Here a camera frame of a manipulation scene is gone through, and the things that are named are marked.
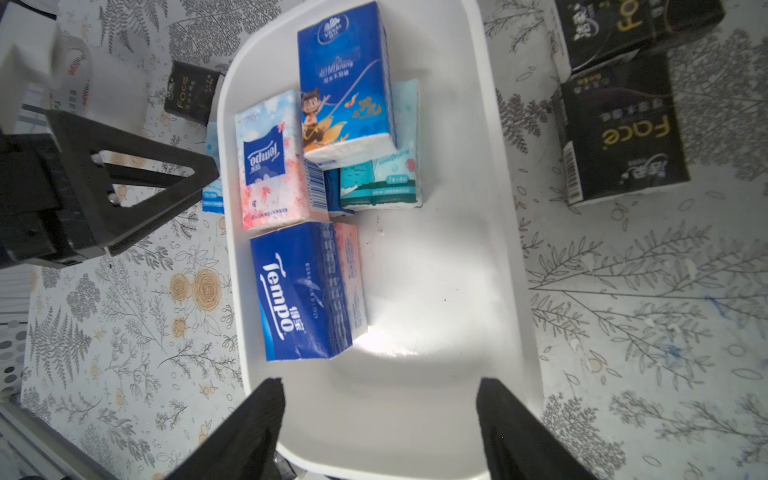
teal tissue pack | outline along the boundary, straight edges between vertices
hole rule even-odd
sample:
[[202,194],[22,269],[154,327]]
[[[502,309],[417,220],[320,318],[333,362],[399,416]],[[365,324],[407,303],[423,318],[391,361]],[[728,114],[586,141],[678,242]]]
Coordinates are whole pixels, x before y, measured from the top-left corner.
[[[219,137],[217,136],[215,121],[208,124],[208,131],[205,135],[205,153],[213,157],[216,162],[216,168],[221,169],[219,164]],[[224,215],[221,178],[217,178],[203,189],[203,212]]]
[[392,84],[398,152],[341,169],[342,208],[421,207],[419,81]]

black tissue box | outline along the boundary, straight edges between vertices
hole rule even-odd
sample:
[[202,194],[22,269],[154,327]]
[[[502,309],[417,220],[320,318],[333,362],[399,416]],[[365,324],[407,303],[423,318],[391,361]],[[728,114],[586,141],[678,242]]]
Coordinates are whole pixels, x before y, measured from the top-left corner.
[[560,81],[697,40],[725,16],[720,0],[548,1],[544,18]]
[[552,98],[568,203],[606,200],[690,180],[667,56],[599,68]]
[[201,125],[208,125],[221,73],[174,60],[168,76],[164,110]]

cartoon boy illustration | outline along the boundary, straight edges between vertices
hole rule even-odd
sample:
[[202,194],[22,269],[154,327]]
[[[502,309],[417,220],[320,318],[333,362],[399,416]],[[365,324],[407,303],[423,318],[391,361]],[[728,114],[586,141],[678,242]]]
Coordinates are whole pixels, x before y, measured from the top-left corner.
[[323,139],[323,132],[316,128],[317,114],[326,106],[326,102],[329,98],[330,95],[326,95],[322,101],[320,100],[320,87],[302,94],[301,111],[306,115],[304,123],[301,126],[304,137],[304,147],[310,145],[314,141],[321,141]]
[[331,98],[330,95],[326,95],[320,100],[320,87],[315,88],[312,91],[308,91],[302,95],[301,111],[304,112],[306,118],[304,119],[304,131],[308,131],[317,125],[317,114],[326,106],[326,102]]

tempo tissue pack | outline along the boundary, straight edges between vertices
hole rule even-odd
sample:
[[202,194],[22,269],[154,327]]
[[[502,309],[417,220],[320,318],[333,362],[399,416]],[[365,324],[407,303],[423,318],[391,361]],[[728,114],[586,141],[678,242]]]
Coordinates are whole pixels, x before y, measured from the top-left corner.
[[328,221],[323,172],[301,154],[299,102],[287,91],[235,116],[245,230]]
[[375,2],[298,34],[304,156],[323,170],[397,151],[386,33]]
[[333,225],[294,225],[250,246],[266,359],[326,359],[349,348],[360,331],[350,328]]

white plastic tray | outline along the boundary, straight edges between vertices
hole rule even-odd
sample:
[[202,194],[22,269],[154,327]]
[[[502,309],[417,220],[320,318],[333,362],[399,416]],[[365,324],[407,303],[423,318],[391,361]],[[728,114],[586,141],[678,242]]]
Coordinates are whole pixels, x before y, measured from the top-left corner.
[[487,475],[475,396],[499,378],[541,410],[541,373],[482,18],[475,0],[379,0],[392,81],[418,78],[424,207],[358,213],[369,332],[331,361],[267,363],[234,115],[299,87],[296,33],[365,0],[304,3],[240,49],[218,108],[243,380],[282,377],[277,449],[341,478]]

